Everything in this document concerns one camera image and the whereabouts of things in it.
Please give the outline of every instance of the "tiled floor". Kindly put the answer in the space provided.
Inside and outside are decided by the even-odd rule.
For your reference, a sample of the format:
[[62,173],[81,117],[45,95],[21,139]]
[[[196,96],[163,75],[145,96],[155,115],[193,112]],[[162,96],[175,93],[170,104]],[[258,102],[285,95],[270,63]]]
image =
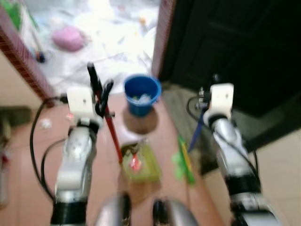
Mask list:
[[[117,191],[129,192],[132,203],[132,225],[151,225],[152,203],[156,197],[172,196],[185,203],[202,226],[221,226],[222,220],[209,196],[201,177],[195,173],[197,183],[187,186],[174,176],[171,163],[173,153],[178,151],[177,132],[162,101],[154,105],[153,111],[144,119],[137,119],[127,111],[123,95],[113,95],[109,107],[116,112],[113,120],[120,145],[147,137],[162,169],[162,179],[157,184],[133,185],[120,172],[117,155],[109,130],[105,125],[98,133],[97,157],[93,164],[93,180],[88,203],[87,222],[93,225],[105,199]],[[49,118],[51,129],[37,128],[34,137],[38,164],[45,149],[53,142],[66,137],[70,122],[66,119],[68,108],[58,106],[47,109],[41,116]],[[51,202],[34,177],[29,152],[31,125],[14,131],[10,145],[9,204],[0,210],[0,226],[43,226],[49,225]],[[46,162],[46,177],[52,189],[61,160],[61,147],[56,147]]]

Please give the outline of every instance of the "blue bucket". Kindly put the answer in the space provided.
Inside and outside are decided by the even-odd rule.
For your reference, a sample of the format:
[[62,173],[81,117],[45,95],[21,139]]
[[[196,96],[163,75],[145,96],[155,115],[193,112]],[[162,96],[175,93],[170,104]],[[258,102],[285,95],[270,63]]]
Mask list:
[[[138,117],[147,115],[152,104],[161,95],[161,84],[157,79],[148,77],[143,74],[134,74],[126,79],[124,84],[127,103],[130,112]],[[140,98],[141,95],[147,94],[151,100],[147,103],[137,103],[133,97]]]

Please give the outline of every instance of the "doorway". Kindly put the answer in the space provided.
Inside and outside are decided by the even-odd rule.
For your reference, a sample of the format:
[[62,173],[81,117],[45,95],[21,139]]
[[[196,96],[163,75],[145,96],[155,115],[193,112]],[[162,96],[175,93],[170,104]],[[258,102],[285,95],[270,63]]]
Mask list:
[[[71,85],[89,86],[87,62],[94,62],[102,82],[113,79],[112,93],[123,91],[131,74],[151,74],[159,0],[25,0],[35,21],[46,61],[39,63],[55,93]],[[83,47],[68,51],[54,43],[54,33],[72,27]]]

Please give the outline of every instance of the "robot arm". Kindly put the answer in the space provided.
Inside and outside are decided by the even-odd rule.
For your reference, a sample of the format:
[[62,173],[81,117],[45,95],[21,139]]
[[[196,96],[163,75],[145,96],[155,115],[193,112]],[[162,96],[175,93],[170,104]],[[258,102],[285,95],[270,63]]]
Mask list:
[[[95,80],[98,80],[96,74],[90,74],[90,76],[93,90],[88,87],[75,87],[67,90],[69,109],[77,121],[77,126],[69,131],[63,147],[63,160],[55,185],[50,222],[52,226],[86,225],[86,209],[91,187],[92,163],[96,156],[97,132],[103,126],[108,95],[113,86],[113,81],[110,81],[103,89],[101,87],[101,90],[95,90],[100,83],[95,85]],[[95,103],[97,91],[102,94],[99,102]]]
[[261,194],[257,172],[247,160],[242,137],[231,119],[234,87],[216,84],[210,88],[211,101],[204,123],[213,132],[219,146],[217,162],[230,195],[234,226],[280,226],[270,204]]

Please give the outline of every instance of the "pink bag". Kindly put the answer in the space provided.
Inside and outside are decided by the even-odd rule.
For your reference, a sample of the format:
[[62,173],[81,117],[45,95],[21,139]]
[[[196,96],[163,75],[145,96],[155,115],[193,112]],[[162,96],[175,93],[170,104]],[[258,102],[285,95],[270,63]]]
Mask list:
[[60,48],[72,52],[81,49],[85,44],[85,37],[72,26],[66,26],[53,32],[52,40]]

